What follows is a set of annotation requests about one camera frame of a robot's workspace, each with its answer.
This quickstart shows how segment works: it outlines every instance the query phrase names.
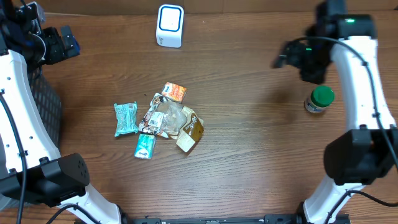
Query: blue rim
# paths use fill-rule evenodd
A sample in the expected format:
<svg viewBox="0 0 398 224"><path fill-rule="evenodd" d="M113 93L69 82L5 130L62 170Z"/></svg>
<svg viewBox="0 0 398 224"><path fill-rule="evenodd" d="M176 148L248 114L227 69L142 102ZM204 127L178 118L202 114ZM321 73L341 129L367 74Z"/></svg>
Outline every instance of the blue rim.
<svg viewBox="0 0 398 224"><path fill-rule="evenodd" d="M179 17L179 19L178 19L178 28L177 28L177 30L162 29L162 27L160 26L161 23L162 23L162 13L163 13L163 9L164 9L164 8L178 9L178 10L180 11L180 17ZM170 31L170 32L177 32L177 31L179 31L179 30L180 30L180 24L181 24L181 14L182 14L182 11L181 11L180 8L177 8L177 7L170 7L170 6L164 6L164 7L162 7L162 9L160 10L159 29L160 29L160 30L164 30L164 31Z"/></svg>

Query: barcode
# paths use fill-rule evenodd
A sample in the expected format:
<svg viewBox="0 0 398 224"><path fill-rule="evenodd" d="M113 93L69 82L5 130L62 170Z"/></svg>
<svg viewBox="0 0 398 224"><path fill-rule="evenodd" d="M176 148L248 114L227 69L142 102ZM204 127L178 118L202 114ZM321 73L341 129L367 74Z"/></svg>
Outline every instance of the barcode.
<svg viewBox="0 0 398 224"><path fill-rule="evenodd" d="M149 121L149 125L157 126L157 121L155 120Z"/></svg>

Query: wooden tabletop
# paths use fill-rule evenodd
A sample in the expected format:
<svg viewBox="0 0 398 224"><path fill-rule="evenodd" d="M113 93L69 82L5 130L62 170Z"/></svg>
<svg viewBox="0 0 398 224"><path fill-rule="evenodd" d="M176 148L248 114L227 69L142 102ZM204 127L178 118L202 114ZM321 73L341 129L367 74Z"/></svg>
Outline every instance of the wooden tabletop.
<svg viewBox="0 0 398 224"><path fill-rule="evenodd" d="M373 15L379 34L384 94L398 118L398 13ZM271 69L282 43L314 23L312 12L187 14L181 49L159 47L157 16L51 17L70 25L81 55L44 66L65 106L60 151L80 153L91 183L131 217L261 217L294 213L325 175L325 146L343 134L345 111L334 66L326 85L336 100L318 116L303 108L316 87L299 71ZM138 135L114 137L114 103L138 104L137 121L166 82L187 87L183 101L205 122L186 154L175 140L157 138L152 160L134 158ZM396 171L365 191L398 201ZM24 210L23 223L45 223L56 208ZM343 212L353 223L397 223L398 210L353 197ZM0 213L14 223L16 209ZM73 223L62 213L55 223Z"/></svg>

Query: blue packet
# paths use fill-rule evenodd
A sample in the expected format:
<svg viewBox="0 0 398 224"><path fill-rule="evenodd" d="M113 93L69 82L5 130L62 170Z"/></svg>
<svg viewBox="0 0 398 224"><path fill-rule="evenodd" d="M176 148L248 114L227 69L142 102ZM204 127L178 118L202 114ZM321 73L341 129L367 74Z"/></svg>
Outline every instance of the blue packet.
<svg viewBox="0 0 398 224"><path fill-rule="evenodd" d="M124 105L113 105L116 112L118 125L116 126L115 137L120 134L138 133L136 125L137 103L126 103Z"/></svg>
<svg viewBox="0 0 398 224"><path fill-rule="evenodd" d="M151 159L155 148L156 137L151 134L140 134L134 157Z"/></svg>

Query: can label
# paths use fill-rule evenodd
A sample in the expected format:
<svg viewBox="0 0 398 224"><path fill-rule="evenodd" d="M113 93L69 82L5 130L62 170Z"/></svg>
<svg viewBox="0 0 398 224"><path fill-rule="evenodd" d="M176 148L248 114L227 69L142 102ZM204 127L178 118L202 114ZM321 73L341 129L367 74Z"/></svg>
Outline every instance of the can label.
<svg viewBox="0 0 398 224"><path fill-rule="evenodd" d="M315 105L314 103L312 103L311 97L308 97L305 101L304 101L304 107L305 109L307 109L307 111L311 112L311 113L321 113L322 111L324 111L327 107L320 107Z"/></svg>

